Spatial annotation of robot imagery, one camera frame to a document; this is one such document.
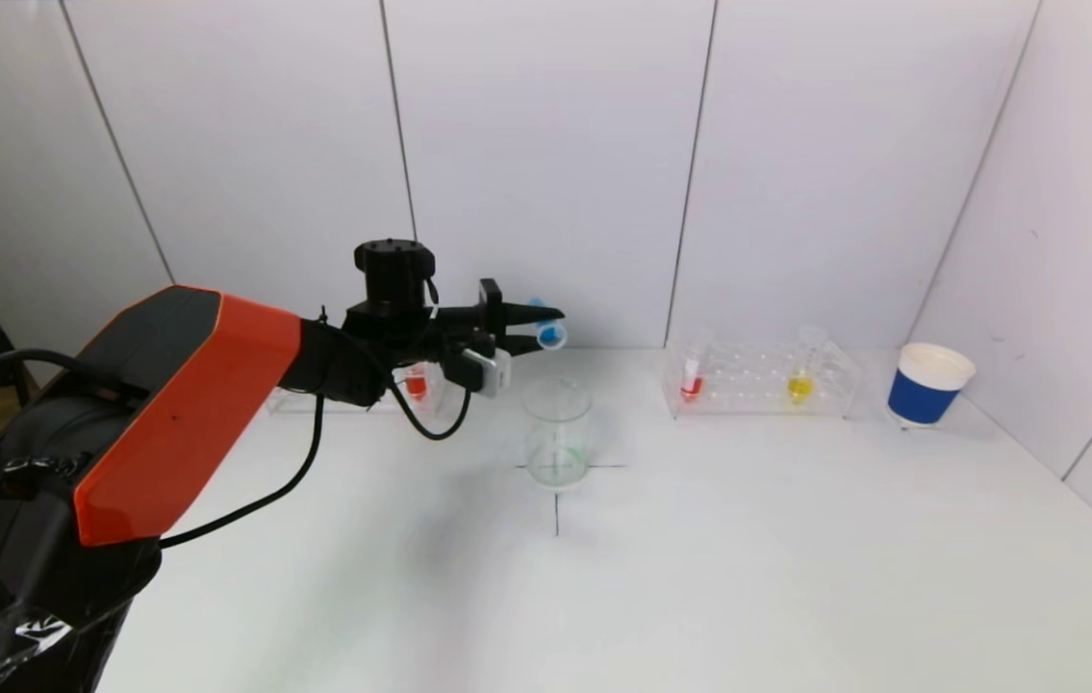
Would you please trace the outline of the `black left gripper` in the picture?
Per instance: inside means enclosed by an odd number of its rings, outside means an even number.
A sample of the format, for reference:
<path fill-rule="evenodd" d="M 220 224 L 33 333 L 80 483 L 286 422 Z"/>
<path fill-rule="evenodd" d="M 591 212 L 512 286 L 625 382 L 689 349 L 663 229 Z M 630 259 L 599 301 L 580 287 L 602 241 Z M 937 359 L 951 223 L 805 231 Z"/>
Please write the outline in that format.
<path fill-rule="evenodd" d="M 505 327 L 561 321 L 558 308 L 546 304 L 503 303 L 500 286 L 478 282 L 478 302 L 470 306 L 436 304 L 431 313 L 431 358 L 494 359 L 498 349 L 512 358 L 543 350 L 536 335 L 506 335 Z"/>

